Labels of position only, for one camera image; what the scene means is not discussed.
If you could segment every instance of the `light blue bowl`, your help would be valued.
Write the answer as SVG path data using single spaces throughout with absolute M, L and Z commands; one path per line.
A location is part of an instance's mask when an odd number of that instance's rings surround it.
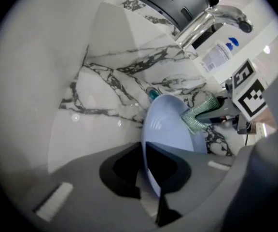
M 141 143 L 144 165 L 149 181 L 158 196 L 160 187 L 147 167 L 145 143 L 160 143 L 163 145 L 198 153 L 207 153 L 207 145 L 202 132 L 192 135 L 180 115 L 188 106 L 172 95 L 161 95 L 151 104 L 144 120 Z

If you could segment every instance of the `marble countertop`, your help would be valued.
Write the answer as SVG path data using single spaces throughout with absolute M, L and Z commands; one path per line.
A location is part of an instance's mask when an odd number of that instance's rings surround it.
M 138 0 L 101 3 L 82 67 L 56 114 L 50 173 L 78 157 L 140 141 L 151 105 L 147 87 L 173 94 L 191 108 L 220 91 L 197 70 L 195 50 L 184 52 L 175 43 L 178 32 Z M 233 156 L 244 146 L 230 125 L 209 126 L 203 133 L 209 153 Z

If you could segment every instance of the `green sponge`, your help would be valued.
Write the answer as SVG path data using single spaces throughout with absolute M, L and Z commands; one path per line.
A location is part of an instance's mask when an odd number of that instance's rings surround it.
M 209 94 L 208 98 L 203 103 L 197 107 L 188 109 L 186 112 L 180 115 L 180 118 L 184 121 L 190 133 L 195 135 L 197 132 L 207 128 L 210 125 L 199 122 L 196 119 L 196 116 L 218 107 L 220 107 L 220 103 L 218 102 L 217 98 L 213 94 Z

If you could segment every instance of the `teal object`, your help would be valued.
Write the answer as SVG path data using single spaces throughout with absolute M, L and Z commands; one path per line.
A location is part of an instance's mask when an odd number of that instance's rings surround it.
M 155 90 L 149 91 L 149 97 L 152 99 L 152 101 L 155 100 L 158 96 L 159 94 Z
M 189 132 L 195 135 L 197 132 L 202 129 L 206 129 L 210 124 L 201 123 L 196 119 L 196 116 L 210 110 L 214 110 L 220 107 L 220 103 L 217 98 L 210 94 L 209 97 L 201 103 L 199 106 L 187 110 L 180 115 L 180 118 L 186 124 Z

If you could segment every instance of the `faucet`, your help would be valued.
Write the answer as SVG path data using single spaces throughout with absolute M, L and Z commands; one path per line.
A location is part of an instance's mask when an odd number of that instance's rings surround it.
M 216 5 L 206 9 L 191 21 L 176 36 L 175 41 L 185 50 L 215 23 L 229 24 L 240 28 L 245 33 L 250 33 L 253 30 L 252 23 L 241 10 L 233 6 Z

